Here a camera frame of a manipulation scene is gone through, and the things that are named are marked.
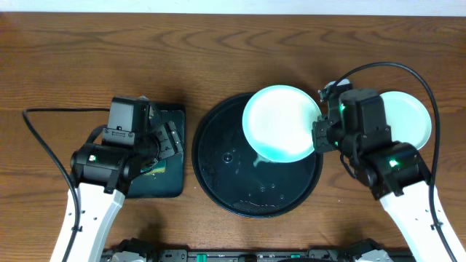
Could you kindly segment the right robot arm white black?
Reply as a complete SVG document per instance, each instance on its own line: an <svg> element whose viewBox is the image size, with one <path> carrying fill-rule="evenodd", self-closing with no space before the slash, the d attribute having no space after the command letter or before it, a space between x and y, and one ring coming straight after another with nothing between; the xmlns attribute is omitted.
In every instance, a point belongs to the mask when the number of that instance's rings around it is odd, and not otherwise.
<svg viewBox="0 0 466 262"><path fill-rule="evenodd" d="M415 97L349 85L320 91L328 113L312 124L315 151L339 151L347 172L368 187L416 261L464 261L465 249L441 206L419 149L432 120Z"/></svg>

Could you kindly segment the mint plate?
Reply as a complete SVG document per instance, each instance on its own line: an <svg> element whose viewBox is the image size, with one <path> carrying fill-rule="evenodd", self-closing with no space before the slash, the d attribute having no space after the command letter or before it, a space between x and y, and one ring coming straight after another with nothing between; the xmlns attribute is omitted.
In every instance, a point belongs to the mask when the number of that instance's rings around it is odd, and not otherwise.
<svg viewBox="0 0 466 262"><path fill-rule="evenodd" d="M410 143L420 150L430 139L432 120L425 106L414 96L399 91L381 95L393 141Z"/></svg>
<svg viewBox="0 0 466 262"><path fill-rule="evenodd" d="M252 149L268 161L297 162L315 152L312 124L319 116L319 106L306 92L273 85L248 100L242 130Z"/></svg>

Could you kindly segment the green yellow sponge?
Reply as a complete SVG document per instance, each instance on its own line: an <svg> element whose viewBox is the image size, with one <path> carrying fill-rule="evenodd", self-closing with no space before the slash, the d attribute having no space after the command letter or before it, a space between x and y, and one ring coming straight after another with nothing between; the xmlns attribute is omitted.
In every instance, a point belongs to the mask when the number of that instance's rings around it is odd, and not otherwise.
<svg viewBox="0 0 466 262"><path fill-rule="evenodd" d="M153 175L153 174L158 174L158 173L164 173L166 170L166 163L165 162L159 162L156 165L152 167L152 169L148 172L148 175Z"/></svg>

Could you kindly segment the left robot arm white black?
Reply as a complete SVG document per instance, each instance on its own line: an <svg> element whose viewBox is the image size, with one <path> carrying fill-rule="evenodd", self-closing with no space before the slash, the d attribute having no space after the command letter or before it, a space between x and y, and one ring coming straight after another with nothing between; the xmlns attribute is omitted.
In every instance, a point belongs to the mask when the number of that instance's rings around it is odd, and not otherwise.
<svg viewBox="0 0 466 262"><path fill-rule="evenodd" d="M172 198L181 194L185 121L164 123L156 131L156 138L159 156L132 180L123 178L109 185L110 176L123 166L104 167L101 153L84 154L83 164L71 161L78 165L74 172L87 170L97 175L101 171L103 177L84 178L68 191L66 215L51 261L99 261L114 219L127 198Z"/></svg>

